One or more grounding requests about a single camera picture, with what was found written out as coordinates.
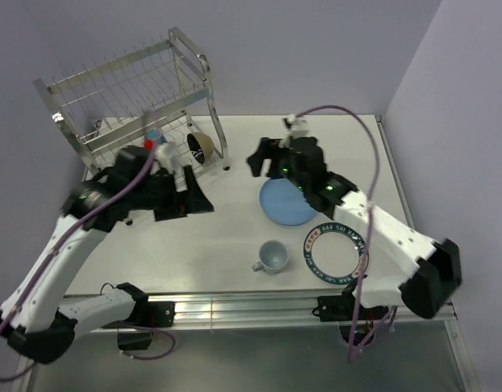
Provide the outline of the light blue plate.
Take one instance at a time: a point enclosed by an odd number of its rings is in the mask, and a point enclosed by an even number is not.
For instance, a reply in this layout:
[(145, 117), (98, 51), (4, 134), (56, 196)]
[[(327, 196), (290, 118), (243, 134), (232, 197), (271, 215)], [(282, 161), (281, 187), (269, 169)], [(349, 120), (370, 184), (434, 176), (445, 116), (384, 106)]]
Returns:
[(259, 203), (264, 214), (279, 225), (303, 225), (318, 214), (287, 179), (266, 180), (260, 188)]

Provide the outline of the black bowl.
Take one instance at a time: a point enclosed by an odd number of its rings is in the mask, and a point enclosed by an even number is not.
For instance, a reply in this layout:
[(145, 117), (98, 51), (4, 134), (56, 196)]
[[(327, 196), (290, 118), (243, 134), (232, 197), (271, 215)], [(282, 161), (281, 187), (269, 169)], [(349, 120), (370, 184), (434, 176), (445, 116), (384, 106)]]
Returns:
[(191, 132), (186, 140), (189, 151), (199, 164), (203, 165), (211, 158), (215, 148), (212, 138), (202, 132)]

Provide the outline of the white mug blue handle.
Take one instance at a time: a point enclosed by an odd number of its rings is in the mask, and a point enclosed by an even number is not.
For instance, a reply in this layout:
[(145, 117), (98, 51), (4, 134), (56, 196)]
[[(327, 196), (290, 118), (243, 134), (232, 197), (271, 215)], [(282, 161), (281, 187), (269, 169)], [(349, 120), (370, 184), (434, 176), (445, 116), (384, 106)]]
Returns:
[(143, 146), (147, 150), (152, 150), (155, 145), (164, 145), (167, 143), (167, 138), (164, 136), (160, 128), (152, 128), (145, 132)]

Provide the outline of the light grey cup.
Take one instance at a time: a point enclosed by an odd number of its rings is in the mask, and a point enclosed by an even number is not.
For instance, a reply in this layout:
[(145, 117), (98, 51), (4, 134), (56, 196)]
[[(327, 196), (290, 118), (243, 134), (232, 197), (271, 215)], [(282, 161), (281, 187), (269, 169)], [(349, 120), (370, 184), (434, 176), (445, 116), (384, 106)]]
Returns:
[(258, 261), (251, 267), (253, 272), (279, 274), (287, 265), (289, 254), (287, 247), (276, 240), (263, 243), (258, 251)]

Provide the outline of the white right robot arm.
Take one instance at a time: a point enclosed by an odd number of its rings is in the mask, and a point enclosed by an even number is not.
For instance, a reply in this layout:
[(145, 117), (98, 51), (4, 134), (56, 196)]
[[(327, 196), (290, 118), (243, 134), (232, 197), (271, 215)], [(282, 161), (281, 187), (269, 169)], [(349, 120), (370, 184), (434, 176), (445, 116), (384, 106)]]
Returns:
[(405, 306), (432, 319), (462, 283), (460, 250), (450, 239), (425, 236), (383, 209), (373, 206), (353, 182), (329, 171), (316, 138), (301, 137), (283, 145), (264, 137), (247, 158), (254, 177), (269, 160), (269, 178), (285, 178), (304, 195), (310, 207), (360, 234), (368, 247), (378, 247), (399, 274), (368, 274), (342, 302), (351, 318), (376, 306)]

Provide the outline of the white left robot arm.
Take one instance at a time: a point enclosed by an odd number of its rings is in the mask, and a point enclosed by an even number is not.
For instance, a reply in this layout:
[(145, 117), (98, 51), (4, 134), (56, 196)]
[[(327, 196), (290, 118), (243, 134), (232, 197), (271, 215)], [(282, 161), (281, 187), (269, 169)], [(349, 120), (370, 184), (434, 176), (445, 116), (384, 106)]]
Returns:
[(41, 256), (0, 305), (0, 336), (18, 354), (49, 364), (94, 329), (141, 325), (149, 297), (131, 283), (73, 305), (61, 301), (86, 259), (130, 212), (151, 211), (156, 221), (168, 221), (213, 210), (191, 162), (172, 147), (120, 149), (113, 166), (69, 194)]

